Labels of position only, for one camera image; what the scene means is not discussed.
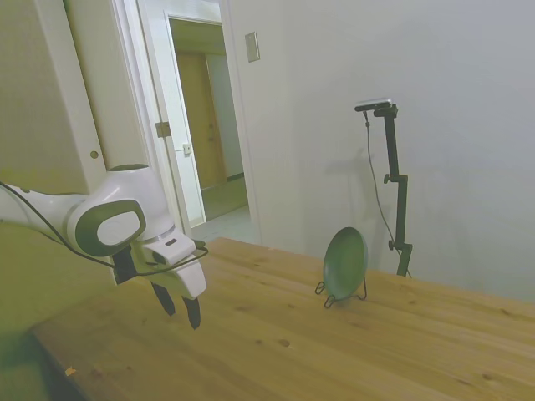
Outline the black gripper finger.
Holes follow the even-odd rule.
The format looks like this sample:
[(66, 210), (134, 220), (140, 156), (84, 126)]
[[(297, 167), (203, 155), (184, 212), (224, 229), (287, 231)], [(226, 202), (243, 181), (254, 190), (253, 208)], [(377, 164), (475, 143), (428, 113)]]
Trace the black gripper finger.
[(182, 300), (186, 307), (188, 320), (192, 329), (198, 329), (201, 325), (201, 308), (199, 300), (197, 298), (190, 299), (188, 297), (183, 297)]
[(155, 284), (154, 282), (152, 282), (151, 285), (164, 311), (169, 316), (173, 316), (176, 313), (176, 309), (170, 293), (165, 287)]

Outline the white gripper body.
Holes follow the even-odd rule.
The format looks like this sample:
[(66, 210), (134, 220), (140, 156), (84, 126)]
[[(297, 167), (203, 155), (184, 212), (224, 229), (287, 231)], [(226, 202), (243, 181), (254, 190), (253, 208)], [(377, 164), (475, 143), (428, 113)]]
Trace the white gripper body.
[(136, 241), (138, 274), (182, 297), (194, 300), (206, 290), (206, 278), (196, 245), (184, 234), (169, 234), (157, 241)]

